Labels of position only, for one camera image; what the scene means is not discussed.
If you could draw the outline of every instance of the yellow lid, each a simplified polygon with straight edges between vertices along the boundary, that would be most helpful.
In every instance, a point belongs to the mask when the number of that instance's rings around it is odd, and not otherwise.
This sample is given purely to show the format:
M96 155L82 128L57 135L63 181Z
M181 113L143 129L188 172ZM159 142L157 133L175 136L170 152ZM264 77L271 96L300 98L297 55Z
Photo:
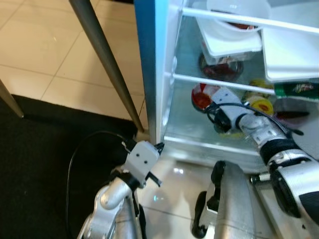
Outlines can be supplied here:
M274 86L267 83L264 79L262 78L254 78L250 83L249 85L251 86L259 86L259 87L262 87L262 88L266 88L266 89L273 89Z
M247 99L250 103L250 106L264 112L270 116L274 114L274 108L271 102L261 96L251 96Z

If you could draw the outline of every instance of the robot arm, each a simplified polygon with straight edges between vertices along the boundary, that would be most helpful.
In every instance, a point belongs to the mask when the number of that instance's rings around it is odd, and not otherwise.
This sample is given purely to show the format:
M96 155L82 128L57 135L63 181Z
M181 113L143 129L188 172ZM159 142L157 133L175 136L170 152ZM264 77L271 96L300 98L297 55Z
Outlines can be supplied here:
M268 167L271 184L281 209L302 218L311 236L319 235L319 162L301 150L285 128L265 116L256 116L236 95L221 88L213 96L215 126L227 131L240 129L255 142Z
M131 141L126 163L115 179L96 194L94 211L86 219L78 239L141 239L139 204L136 189L148 178L159 186L161 181L151 173L164 147L149 142Z

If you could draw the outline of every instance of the white tray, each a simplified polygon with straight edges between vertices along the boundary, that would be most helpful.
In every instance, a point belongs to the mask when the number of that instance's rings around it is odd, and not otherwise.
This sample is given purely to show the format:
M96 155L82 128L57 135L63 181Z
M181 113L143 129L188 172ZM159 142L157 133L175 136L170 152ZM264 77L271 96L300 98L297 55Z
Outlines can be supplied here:
M271 19L319 27L319 2L275 7ZM319 36L264 28L266 77L272 83L319 77Z

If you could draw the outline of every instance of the beige floor tile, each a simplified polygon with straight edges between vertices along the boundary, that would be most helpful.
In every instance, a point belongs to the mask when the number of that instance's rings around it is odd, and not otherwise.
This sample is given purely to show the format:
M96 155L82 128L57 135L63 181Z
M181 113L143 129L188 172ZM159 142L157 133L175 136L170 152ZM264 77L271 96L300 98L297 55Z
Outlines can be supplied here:
M95 8L97 16L136 23L133 4L100 0Z
M99 0L91 0L92 7L96 7L98 1ZM23 4L73 11L68 0L25 0Z
M0 1L0 28L5 24L9 17L19 7L18 4Z
M73 13L23 5L0 30L0 64L53 75L81 30Z
M132 99L139 110L144 97L132 96ZM55 77L42 100L97 114L131 119L113 88Z
M144 208L147 238L152 239L194 239L191 234L192 221L167 213ZM210 226L204 239L214 238L214 227Z
M0 79L11 94L40 100L52 76L0 66Z
M129 91L143 95L143 77L136 26L106 18L100 19ZM99 58L84 32L74 43L57 76L112 87Z
M143 128L148 129L149 128L149 122L148 122L148 115L146 113L146 105L145 101L143 102L142 109L140 112L140 120L142 122Z
M152 168L163 184L159 188L149 180L145 188L137 190L139 202L148 208L194 219L197 197L207 190L211 172L212 168L181 163L163 152Z
M3 2L10 2L10 3L22 3L24 0L0 0Z

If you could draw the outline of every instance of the metal pole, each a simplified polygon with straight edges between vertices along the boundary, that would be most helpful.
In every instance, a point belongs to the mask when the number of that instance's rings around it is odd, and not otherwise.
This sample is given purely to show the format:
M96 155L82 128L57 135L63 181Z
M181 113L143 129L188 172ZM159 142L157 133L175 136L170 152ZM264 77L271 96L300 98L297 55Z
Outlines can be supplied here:
M23 112L3 82L0 80L0 97L3 101L20 117L23 118Z
M100 58L106 73L108 74L125 108L129 112L133 122L139 131L144 132L130 92L125 84L120 68L116 63L110 45L106 40L90 0L69 0L69 2L71 3L71 6L84 29L84 32L89 38L96 54Z

